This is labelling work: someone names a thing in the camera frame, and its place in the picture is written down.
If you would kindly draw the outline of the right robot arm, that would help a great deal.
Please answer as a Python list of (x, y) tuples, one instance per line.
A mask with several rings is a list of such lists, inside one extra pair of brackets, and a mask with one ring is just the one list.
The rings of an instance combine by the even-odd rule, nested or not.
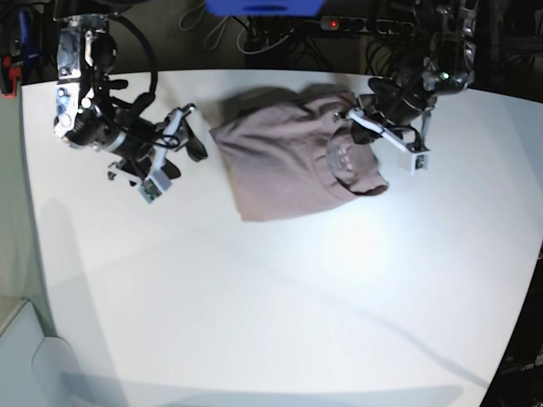
[[(53, 18), (60, 28), (54, 134), (71, 148), (93, 148), (118, 157), (108, 169), (109, 179), (124, 175), (138, 186), (160, 177), (166, 181), (180, 177), (180, 170), (166, 158), (169, 152), (185, 150), (194, 162), (208, 154), (187, 121), (194, 104), (174, 109), (157, 124), (142, 118), (155, 100), (159, 71), (148, 38), (121, 14), (132, 5), (131, 1), (55, 2)], [(109, 76), (118, 51), (110, 22), (133, 34), (148, 60), (148, 90), (132, 102), (111, 94), (127, 88), (128, 82)]]

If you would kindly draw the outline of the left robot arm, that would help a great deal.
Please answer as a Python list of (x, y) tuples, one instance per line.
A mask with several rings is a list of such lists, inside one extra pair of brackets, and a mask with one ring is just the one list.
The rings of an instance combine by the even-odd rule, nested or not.
[(359, 97), (336, 120), (361, 127), (358, 144), (383, 138), (406, 153), (425, 151), (428, 123), (437, 99), (462, 92), (475, 77), (476, 1), (413, 1), (411, 34), (379, 30), (377, 17), (388, 6), (376, 1), (369, 17), (370, 33), (388, 48), (391, 59), (381, 76), (371, 77), (371, 93)]

